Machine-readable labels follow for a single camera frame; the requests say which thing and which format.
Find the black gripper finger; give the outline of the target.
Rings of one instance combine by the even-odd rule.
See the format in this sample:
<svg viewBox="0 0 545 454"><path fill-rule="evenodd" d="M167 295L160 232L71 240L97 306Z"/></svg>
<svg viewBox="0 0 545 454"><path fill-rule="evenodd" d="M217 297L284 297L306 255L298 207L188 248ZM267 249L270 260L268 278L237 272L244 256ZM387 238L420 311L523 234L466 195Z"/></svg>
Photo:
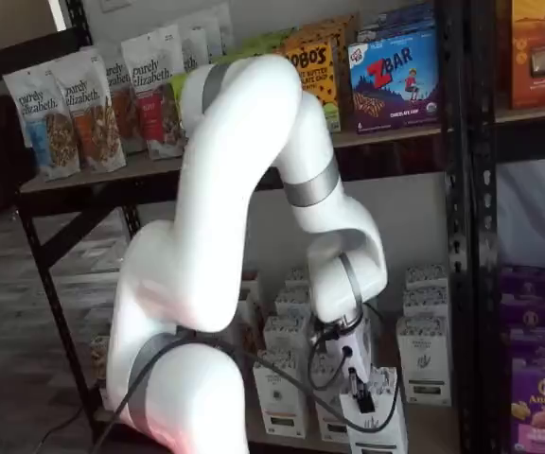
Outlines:
<svg viewBox="0 0 545 454"><path fill-rule="evenodd" d="M357 402L360 413L375 411L375 404L370 392L369 383L359 378L354 367L348 368L348 389L350 395Z"/></svg>

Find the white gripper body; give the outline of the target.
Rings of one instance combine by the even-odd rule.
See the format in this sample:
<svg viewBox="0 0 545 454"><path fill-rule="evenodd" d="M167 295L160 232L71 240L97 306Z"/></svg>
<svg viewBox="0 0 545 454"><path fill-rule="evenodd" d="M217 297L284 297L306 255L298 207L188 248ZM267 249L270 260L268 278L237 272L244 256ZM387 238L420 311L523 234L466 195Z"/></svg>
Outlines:
<svg viewBox="0 0 545 454"><path fill-rule="evenodd" d="M339 361L337 369L349 378L355 375L362 383L370 379L372 364L372 342L367 321L360 321L350 327L326 323L323 329L325 349Z"/></svg>

